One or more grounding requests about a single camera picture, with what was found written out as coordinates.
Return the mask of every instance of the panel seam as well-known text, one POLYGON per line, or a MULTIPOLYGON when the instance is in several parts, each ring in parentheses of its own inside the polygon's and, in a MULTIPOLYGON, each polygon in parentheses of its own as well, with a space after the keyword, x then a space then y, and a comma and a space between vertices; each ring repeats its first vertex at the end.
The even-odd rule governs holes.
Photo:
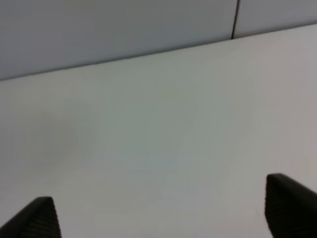
POLYGON ((237 0, 237 6, 236 6, 236 13, 234 15, 234 21, 233 21, 233 27, 232 27, 232 33, 231 33, 231 39, 234 39, 234 34, 236 32, 236 26, 238 21, 238 15, 239 15, 239 9, 240 9, 240 0, 237 0))

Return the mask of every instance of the white surface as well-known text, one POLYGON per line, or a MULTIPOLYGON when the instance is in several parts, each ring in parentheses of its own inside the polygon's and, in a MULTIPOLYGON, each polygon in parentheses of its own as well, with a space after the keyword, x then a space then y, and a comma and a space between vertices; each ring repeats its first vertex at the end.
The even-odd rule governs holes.
POLYGON ((236 0, 2 0, 0 79, 230 39, 236 0))
POLYGON ((64 237, 269 238, 268 173, 317 190, 317 26, 0 83, 0 223, 64 237))
POLYGON ((235 38, 315 23, 316 0, 241 0, 235 38))

